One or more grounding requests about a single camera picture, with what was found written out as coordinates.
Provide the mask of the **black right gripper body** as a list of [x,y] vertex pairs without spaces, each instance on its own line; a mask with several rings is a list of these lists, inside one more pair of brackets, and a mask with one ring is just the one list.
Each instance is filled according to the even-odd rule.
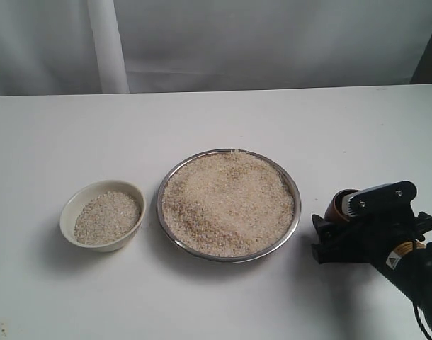
[[420,212],[414,216],[410,207],[379,215],[351,218],[343,234],[328,244],[311,245],[318,264],[385,263],[400,244],[422,242],[432,230],[432,216]]

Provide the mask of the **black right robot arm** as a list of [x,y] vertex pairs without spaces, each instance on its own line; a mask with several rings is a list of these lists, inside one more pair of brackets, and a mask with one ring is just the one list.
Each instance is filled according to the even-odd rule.
[[432,217],[415,216],[410,205],[368,213],[346,221],[312,215],[319,241],[312,255],[319,264],[370,264],[413,304],[425,336],[432,334]]

